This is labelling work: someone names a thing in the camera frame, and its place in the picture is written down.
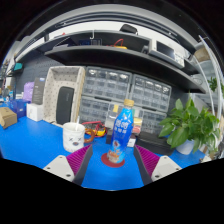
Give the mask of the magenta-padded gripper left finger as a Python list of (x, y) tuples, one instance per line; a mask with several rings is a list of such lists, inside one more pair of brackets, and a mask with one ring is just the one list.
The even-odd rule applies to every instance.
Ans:
[(68, 156), (57, 156), (44, 170), (81, 186), (92, 155), (93, 148), (88, 145)]

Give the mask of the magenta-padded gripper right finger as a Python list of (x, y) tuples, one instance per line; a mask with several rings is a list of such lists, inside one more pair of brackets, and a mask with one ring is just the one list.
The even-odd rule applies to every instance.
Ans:
[(181, 170), (181, 167), (169, 156), (159, 157), (141, 146), (135, 145), (133, 154), (144, 185)]

